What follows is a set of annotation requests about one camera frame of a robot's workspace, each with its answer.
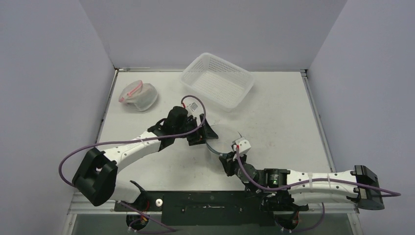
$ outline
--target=clear plastic bag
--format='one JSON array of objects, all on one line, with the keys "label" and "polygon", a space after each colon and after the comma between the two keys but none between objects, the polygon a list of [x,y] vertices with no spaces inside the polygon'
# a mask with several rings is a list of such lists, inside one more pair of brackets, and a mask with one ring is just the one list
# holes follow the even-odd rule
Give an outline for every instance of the clear plastic bag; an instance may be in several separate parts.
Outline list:
[{"label": "clear plastic bag", "polygon": [[156,88],[150,83],[135,81],[124,88],[118,101],[123,104],[133,104],[138,111],[145,111],[156,101]]}]

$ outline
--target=white plastic basket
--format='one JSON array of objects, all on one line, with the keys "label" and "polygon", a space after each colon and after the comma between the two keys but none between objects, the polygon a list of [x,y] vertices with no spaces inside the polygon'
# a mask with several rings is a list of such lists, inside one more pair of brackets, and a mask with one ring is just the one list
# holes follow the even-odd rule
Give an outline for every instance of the white plastic basket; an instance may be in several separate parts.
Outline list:
[{"label": "white plastic basket", "polygon": [[197,57],[180,77],[188,89],[228,112],[243,100],[254,80],[250,72],[209,53]]}]

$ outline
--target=wall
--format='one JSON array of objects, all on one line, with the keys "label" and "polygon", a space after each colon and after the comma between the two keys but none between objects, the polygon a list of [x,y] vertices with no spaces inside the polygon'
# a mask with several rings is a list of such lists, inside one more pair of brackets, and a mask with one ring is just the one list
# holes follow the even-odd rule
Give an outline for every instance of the wall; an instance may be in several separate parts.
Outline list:
[{"label": "wall", "polygon": [[58,164],[94,142],[114,68],[78,0],[6,0],[0,11],[1,234],[60,234],[73,189]]},{"label": "wall", "polygon": [[366,165],[402,193],[361,211],[365,234],[413,234],[415,1],[349,0],[308,71],[338,171]]},{"label": "wall", "polygon": [[210,52],[248,70],[311,65],[346,0],[80,0],[117,68],[186,68]]}]

